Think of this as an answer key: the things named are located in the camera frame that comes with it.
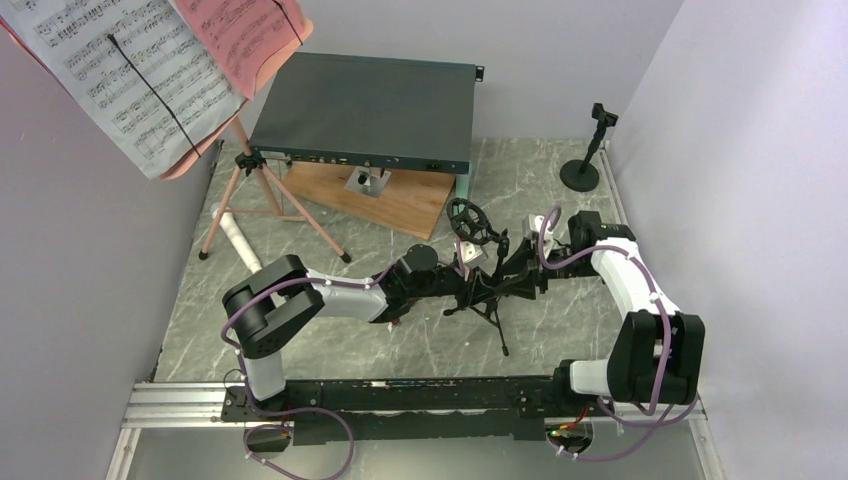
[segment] wooden board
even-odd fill
[[[298,197],[399,232],[429,240],[453,188],[447,173],[391,170],[379,197],[344,188],[351,166],[295,163],[283,178]]]

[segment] wall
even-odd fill
[[[5,34],[0,64],[0,478],[103,478],[208,169],[148,181]]]
[[[730,478],[845,478],[848,5],[686,0],[612,139]]]
[[[627,106],[681,2],[301,0],[303,51],[485,65],[475,136],[586,137],[592,103]]]

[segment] black rubber foot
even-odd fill
[[[601,175],[591,163],[586,166],[585,172],[580,173],[580,165],[582,164],[583,160],[565,162],[565,165],[559,170],[559,179],[566,187],[576,192],[589,192],[598,186]]]

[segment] gray floor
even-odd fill
[[[542,214],[561,203],[567,218],[579,209],[598,210],[605,221],[617,221],[610,186],[590,193],[564,187],[560,165],[582,157],[582,140],[478,139],[472,159],[471,200],[483,207],[496,229],[509,228],[513,245],[521,235],[521,219]],[[249,275],[222,232],[211,254],[197,253],[211,223],[209,206],[218,202],[239,152],[225,145],[206,198],[204,213],[186,266],[171,325],[165,338],[156,381],[220,380],[236,366],[232,349],[219,338],[226,320],[221,297]],[[275,171],[276,162],[271,162]],[[261,189],[251,178],[242,183],[233,206],[265,208]],[[294,253],[309,268],[351,277],[382,270],[418,239],[392,232],[348,215],[305,203],[327,232],[353,257],[345,265],[305,223],[282,223],[265,215],[236,215],[236,221],[263,265]],[[559,232],[567,238],[565,222]],[[449,257],[453,235],[444,217],[429,242]],[[565,358],[603,358],[620,326],[612,297],[599,279],[560,280],[536,301],[508,298],[500,313],[511,355],[501,354],[497,330],[471,312],[443,317],[452,299],[418,302],[393,331],[350,319],[321,318],[310,322],[283,350],[290,378],[397,378],[551,373]]]

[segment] white sheet music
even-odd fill
[[[168,170],[191,145],[107,34],[194,143],[244,102],[168,0],[57,3],[0,0],[0,15],[148,178]]]

